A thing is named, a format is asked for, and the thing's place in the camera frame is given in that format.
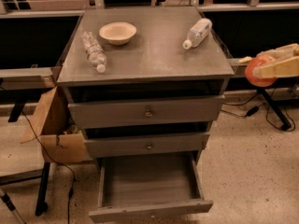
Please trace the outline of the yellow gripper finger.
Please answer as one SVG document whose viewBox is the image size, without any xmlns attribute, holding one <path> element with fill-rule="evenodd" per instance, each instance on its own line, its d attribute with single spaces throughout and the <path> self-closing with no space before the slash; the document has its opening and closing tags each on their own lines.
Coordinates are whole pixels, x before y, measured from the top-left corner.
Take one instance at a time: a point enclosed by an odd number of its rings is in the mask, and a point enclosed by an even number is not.
<svg viewBox="0 0 299 224">
<path fill-rule="evenodd" d="M 273 61 L 283 61 L 291 57 L 299 55 L 299 45 L 297 43 L 282 46 L 276 49 L 269 49 L 262 51 L 258 54 L 258 57 L 263 57 L 266 60 Z"/>
<path fill-rule="evenodd" d="M 299 57 L 294 56 L 283 61 L 266 63 L 253 69 L 257 78 L 281 78 L 299 76 Z"/>
</svg>

